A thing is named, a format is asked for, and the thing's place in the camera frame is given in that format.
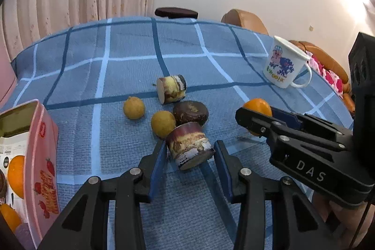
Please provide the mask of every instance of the yellow fruit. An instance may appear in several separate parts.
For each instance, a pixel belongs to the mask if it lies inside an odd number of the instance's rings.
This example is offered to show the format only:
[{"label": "yellow fruit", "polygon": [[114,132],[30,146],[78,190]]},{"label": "yellow fruit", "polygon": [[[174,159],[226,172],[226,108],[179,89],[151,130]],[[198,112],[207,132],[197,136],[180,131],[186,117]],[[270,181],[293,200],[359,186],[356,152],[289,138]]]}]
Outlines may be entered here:
[{"label": "yellow fruit", "polygon": [[21,224],[21,219],[19,218],[17,212],[6,203],[3,203],[0,206],[0,212],[3,215],[5,222],[14,233],[16,228]]},{"label": "yellow fruit", "polygon": [[24,199],[23,194],[23,166],[25,162],[25,156],[18,155],[14,157],[9,163],[8,169],[8,183],[14,193],[20,198]]},{"label": "yellow fruit", "polygon": [[[260,99],[260,98],[252,99],[250,101],[247,101],[242,107],[250,109],[250,110],[254,110],[256,112],[260,112],[264,115],[272,117],[271,107],[267,103],[267,101],[263,99]],[[251,130],[249,130],[249,132],[254,136],[259,136],[259,134],[253,133]]]},{"label": "yellow fruit", "polygon": [[151,128],[154,133],[162,139],[165,139],[168,134],[176,127],[176,119],[172,113],[161,110],[154,113],[151,118]]},{"label": "yellow fruit", "polygon": [[124,102],[123,110],[130,120],[138,120],[144,116],[145,106],[140,98],[129,97]]}]

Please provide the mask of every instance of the table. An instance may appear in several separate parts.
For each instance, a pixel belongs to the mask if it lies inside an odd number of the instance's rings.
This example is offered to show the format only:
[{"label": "table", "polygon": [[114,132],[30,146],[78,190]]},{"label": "table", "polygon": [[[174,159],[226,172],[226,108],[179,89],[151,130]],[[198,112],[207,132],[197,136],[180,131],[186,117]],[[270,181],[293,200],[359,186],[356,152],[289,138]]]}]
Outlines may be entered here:
[{"label": "table", "polygon": [[[186,99],[209,112],[204,131],[222,139],[230,154],[262,176],[283,173],[269,164],[265,138],[237,125],[245,101],[261,97],[271,106],[308,112],[350,127],[349,112],[329,85],[313,73],[304,89],[280,89],[263,76],[272,38],[240,27],[195,19],[113,18],[69,28],[33,44],[12,62],[18,85],[3,110],[37,98],[59,127],[57,181],[63,209],[86,179],[117,177],[137,166],[157,142],[150,128],[160,105],[157,78],[182,74]],[[307,77],[302,72],[298,82]],[[130,121],[123,101],[138,96],[146,115]],[[312,191],[299,184],[311,198]],[[266,249],[272,245],[270,204],[266,206]],[[190,171],[168,162],[165,179],[141,213],[147,249],[232,249],[240,206],[227,204],[213,159]],[[114,204],[109,214],[113,249]]]}]

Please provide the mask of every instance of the floral cushion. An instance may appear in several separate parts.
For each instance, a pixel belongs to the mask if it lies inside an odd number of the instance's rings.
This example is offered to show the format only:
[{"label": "floral cushion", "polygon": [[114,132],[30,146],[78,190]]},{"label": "floral cushion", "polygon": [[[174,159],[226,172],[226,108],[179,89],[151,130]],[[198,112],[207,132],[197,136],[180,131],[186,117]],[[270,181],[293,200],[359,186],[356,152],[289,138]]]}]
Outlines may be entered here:
[{"label": "floral cushion", "polygon": [[319,60],[311,52],[306,51],[311,56],[311,60],[308,61],[311,69],[315,70],[320,74],[325,81],[332,87],[337,95],[342,98],[342,80],[333,71],[325,69]]}]

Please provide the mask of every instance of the cord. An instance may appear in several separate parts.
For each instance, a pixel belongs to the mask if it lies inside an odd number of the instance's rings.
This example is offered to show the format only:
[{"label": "cord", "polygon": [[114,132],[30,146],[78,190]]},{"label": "cord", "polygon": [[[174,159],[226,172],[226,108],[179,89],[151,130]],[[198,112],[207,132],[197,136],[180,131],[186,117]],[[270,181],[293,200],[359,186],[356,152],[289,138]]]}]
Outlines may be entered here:
[{"label": "cord", "polygon": [[369,210],[370,210],[371,202],[372,202],[372,200],[369,200],[369,201],[368,201],[368,203],[367,203],[367,205],[366,205],[366,208],[365,208],[364,211],[363,211],[361,221],[359,222],[358,227],[357,227],[357,230],[356,230],[356,232],[354,233],[353,239],[352,239],[352,241],[350,242],[349,249],[352,249],[352,248],[353,248],[354,242],[356,241],[357,236],[358,236],[358,234],[359,234],[359,230],[361,229],[361,227],[362,227],[362,225],[363,225],[363,222],[364,222],[364,220],[366,219],[367,213],[368,213]]}]

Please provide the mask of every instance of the brown chair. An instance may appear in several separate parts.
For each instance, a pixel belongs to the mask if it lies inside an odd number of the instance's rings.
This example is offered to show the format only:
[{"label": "brown chair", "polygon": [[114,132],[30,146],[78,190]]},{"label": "brown chair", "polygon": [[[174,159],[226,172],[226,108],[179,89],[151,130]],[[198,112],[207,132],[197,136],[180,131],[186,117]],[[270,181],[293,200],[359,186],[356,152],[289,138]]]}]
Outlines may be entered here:
[{"label": "brown chair", "polygon": [[232,9],[228,13],[224,14],[221,22],[240,26],[254,32],[268,35],[268,31],[260,18],[247,11]]},{"label": "brown chair", "polygon": [[309,51],[311,52],[316,58],[319,60],[319,62],[326,68],[331,71],[333,71],[335,74],[337,74],[340,79],[342,80],[342,101],[344,102],[346,108],[349,110],[350,114],[354,116],[356,107],[354,104],[354,101],[350,97],[350,83],[348,75],[346,74],[344,68],[340,66],[339,63],[337,63],[330,55],[328,55],[325,51],[320,49],[318,46],[315,46],[312,43],[306,42],[306,41],[290,41],[294,45],[296,45],[299,49],[302,51]]}]

